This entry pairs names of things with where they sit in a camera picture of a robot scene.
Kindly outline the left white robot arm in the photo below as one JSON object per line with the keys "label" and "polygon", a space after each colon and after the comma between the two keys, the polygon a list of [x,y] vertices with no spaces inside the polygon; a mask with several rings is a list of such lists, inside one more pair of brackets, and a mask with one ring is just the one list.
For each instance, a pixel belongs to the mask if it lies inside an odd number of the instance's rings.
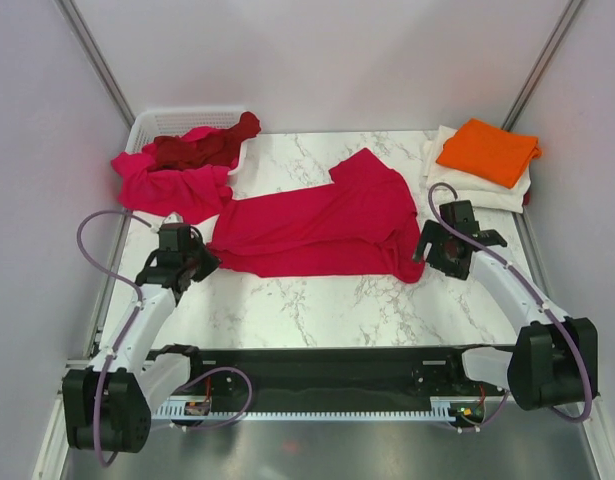
{"label": "left white robot arm", "polygon": [[98,453],[137,453],[145,445],[153,413],[179,387],[195,393],[206,369],[191,360],[191,348],[167,347],[146,363],[165,321],[194,284],[220,262],[199,230],[164,223],[158,246],[131,282],[133,297],[121,322],[83,369],[71,369],[62,383],[66,436],[70,447]]}

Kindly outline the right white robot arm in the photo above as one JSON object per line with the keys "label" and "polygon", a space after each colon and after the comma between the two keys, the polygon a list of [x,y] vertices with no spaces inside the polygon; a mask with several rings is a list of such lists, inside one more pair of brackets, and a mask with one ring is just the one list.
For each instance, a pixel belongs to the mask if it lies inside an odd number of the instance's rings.
{"label": "right white robot arm", "polygon": [[458,280],[482,285],[516,333],[512,347],[470,347],[445,368],[454,392],[470,392],[480,381],[514,397],[526,411],[564,406],[586,420],[598,394],[598,332],[587,318],[573,318],[541,291],[518,265],[499,232],[481,229],[468,201],[431,208],[413,259]]}

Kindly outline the crimson red t shirt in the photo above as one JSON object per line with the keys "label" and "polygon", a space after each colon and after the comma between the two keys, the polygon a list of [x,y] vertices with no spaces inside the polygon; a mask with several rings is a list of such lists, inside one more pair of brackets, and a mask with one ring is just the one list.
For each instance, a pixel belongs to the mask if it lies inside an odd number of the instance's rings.
{"label": "crimson red t shirt", "polygon": [[414,284],[420,238],[405,178],[364,148],[330,183],[231,201],[209,249],[224,268],[259,277],[392,275]]}

